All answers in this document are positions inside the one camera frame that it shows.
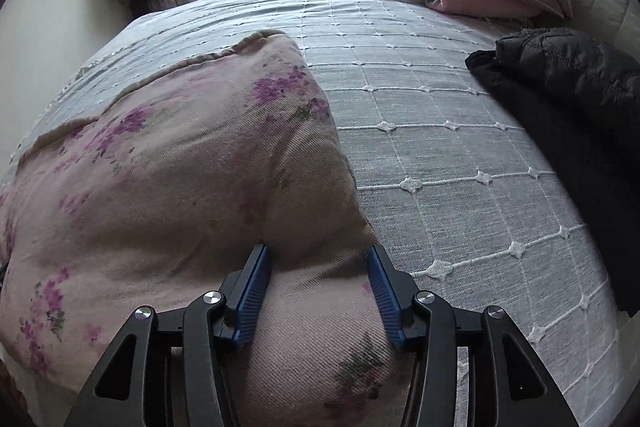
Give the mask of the grey quilted bedspread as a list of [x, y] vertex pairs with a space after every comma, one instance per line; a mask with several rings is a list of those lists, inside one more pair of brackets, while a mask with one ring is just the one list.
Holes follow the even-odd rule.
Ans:
[[[582, 217], [526, 131], [465, 67], [497, 24], [401, 0], [198, 0], [131, 23], [85, 64], [17, 147], [102, 113], [134, 84], [264, 30], [298, 46], [329, 102], [375, 241], [454, 306], [504, 306], [578, 423], [606, 426], [639, 378], [637, 323], [618, 311]], [[75, 398], [18, 399], [35, 424]]]

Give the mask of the pink floral quilted garment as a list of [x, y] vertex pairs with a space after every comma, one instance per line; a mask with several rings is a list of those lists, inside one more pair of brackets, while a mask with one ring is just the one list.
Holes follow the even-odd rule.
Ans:
[[364, 265], [374, 243], [329, 102], [283, 32], [185, 60], [43, 135], [1, 193], [1, 350], [26, 398], [78, 394], [134, 308], [273, 272], [230, 365], [245, 426], [396, 426], [410, 365]]

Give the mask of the black jacket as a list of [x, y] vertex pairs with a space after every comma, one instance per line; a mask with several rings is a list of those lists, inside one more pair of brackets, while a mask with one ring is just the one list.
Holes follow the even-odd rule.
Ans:
[[617, 308], [639, 311], [639, 63], [566, 27], [527, 29], [465, 60], [527, 131], [588, 225]]

